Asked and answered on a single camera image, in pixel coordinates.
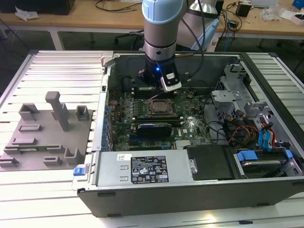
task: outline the motherboard chip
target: motherboard chip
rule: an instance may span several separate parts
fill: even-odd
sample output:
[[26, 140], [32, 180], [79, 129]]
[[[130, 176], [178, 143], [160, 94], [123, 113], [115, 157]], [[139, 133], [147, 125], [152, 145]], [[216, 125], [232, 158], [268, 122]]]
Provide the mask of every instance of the motherboard chip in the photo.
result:
[[148, 115], [149, 116], [175, 116], [173, 112], [170, 99], [157, 99], [148, 102]]
[[167, 105], [164, 101], [154, 101], [153, 102], [153, 110], [155, 112], [166, 112], [167, 111]]

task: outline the motherboard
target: motherboard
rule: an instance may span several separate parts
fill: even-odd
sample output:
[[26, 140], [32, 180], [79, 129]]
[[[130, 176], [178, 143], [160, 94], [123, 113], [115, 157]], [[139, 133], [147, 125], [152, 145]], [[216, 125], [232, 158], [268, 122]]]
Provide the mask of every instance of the motherboard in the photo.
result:
[[210, 144], [202, 115], [204, 96], [179, 90], [171, 98], [140, 99], [109, 91], [113, 151], [182, 149]]

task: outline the desk leg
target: desk leg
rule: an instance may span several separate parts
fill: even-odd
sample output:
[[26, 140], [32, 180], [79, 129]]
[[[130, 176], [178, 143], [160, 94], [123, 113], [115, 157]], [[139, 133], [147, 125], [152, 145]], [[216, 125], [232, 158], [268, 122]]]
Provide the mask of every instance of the desk leg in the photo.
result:
[[4, 29], [0, 29], [0, 38], [1, 39], [7, 39], [8, 38]]
[[93, 32], [90, 32], [90, 39], [91, 39], [91, 43], [95, 43], [95, 35]]
[[62, 43], [62, 40], [58, 34], [57, 31], [49, 31], [50, 34], [51, 34], [51, 37], [52, 37], [52, 40], [53, 40], [53, 43], [54, 43], [54, 46], [55, 46], [55, 49], [57, 51], [62, 51], [64, 50], [64, 46], [63, 46], [63, 43]]
[[207, 52], [214, 52], [215, 48], [217, 47], [218, 44], [218, 40], [221, 37], [221, 33], [220, 32], [216, 32], [214, 33], [212, 40], [210, 41], [210, 43], [208, 44], [207, 47]]
[[260, 47], [262, 46], [264, 40], [265, 40], [265, 39], [259, 39], [258, 42], [257, 42], [257, 44], [256, 44], [256, 46], [257, 46], [258, 48], [260, 48]]

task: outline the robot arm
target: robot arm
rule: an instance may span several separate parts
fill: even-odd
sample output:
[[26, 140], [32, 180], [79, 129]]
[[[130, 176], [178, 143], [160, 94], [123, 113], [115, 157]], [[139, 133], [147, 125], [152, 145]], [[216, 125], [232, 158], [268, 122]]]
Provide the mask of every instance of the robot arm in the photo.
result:
[[193, 0], [143, 0], [146, 66], [143, 78], [164, 92], [181, 88], [174, 63], [179, 22]]

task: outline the warning label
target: warning label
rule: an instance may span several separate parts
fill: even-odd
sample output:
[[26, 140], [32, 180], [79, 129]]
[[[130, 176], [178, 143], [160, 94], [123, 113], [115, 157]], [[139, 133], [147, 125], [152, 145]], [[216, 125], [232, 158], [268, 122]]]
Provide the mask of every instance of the warning label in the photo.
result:
[[132, 157], [131, 182], [133, 184], [169, 182], [166, 156]]

